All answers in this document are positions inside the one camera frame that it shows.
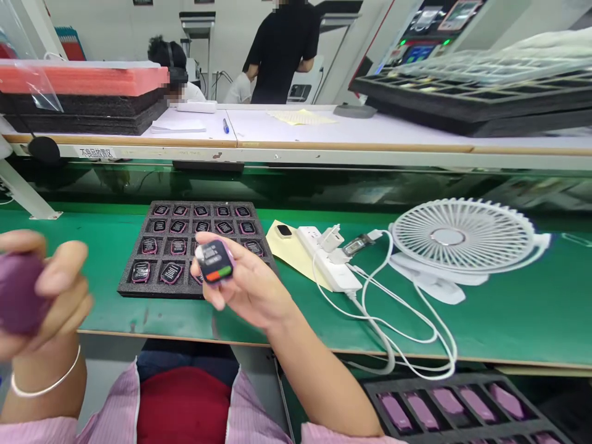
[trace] green workbench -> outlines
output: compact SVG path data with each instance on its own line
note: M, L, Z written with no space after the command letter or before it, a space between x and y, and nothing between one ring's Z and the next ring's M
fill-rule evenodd
M57 221L31 221L22 210L0 210L0 231L37 230L47 237L50 251L72 239L88 244L84 273L96 304L82 325L83 332L266 345L260 331L228 309L218 313L203 301L123 298L117 293L147 205L53 206L65 210ZM258 215L264 229L274 219L292 226L316 225L321 231L339 222L346 239L386 228L397 217L293 210L259 210ZM387 241L381 239L356 256L354 263L371 272L384 259L386 247ZM551 248L533 265L494 275L479 287L465 287L467 300L462 304L432 303L456 337L461 360L592 368L592 292L587 279L591 263L592 249L554 236ZM278 267L283 283L329 348L349 353L383 352L366 322L346 318L330 307L313 282L281 261ZM427 313L411 283L393 269L386 267L377 278ZM356 313L344 295L334 294L332 299ZM429 337L425 325L375 287L369 289L367 301L371 314L411 336ZM439 344L424 345L393 332L390 335L409 356L443 357Z

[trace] fan grille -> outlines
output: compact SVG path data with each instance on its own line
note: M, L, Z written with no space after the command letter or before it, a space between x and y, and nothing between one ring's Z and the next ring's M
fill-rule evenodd
M520 262L533 250L526 217L499 204L442 199L424 203L394 224L397 247L438 268L483 271Z

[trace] black shirt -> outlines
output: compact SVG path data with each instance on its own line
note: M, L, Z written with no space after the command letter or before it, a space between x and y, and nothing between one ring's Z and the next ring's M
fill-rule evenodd
M283 4L259 26L247 65L258 65L251 103L285 104L301 60L316 57L321 17L315 7Z

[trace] yellow paper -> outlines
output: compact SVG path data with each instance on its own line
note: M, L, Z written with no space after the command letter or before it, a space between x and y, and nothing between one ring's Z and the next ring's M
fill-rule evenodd
M267 243L271 248L271 252L274 256L280 258L293 267L293 269L314 282L313 259L296 236L296 229L288 225L288 228L292 231L292 235L288 239L282 239L279 237L278 231L276 230L277 225L283 224L280 221L275 220L267 232ZM318 278L319 285L329 290L329 285L327 284L327 281L325 281L325 278L319 271L318 267L316 267L316 277Z
M286 122L288 125L325 125L337 123L336 120L315 114L305 109L300 111L267 111L267 114Z

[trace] jeans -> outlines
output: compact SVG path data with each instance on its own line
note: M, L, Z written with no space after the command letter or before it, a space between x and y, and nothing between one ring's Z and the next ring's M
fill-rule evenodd
M179 367L196 367L232 387L239 363L229 345L149 339L138 356L140 382Z

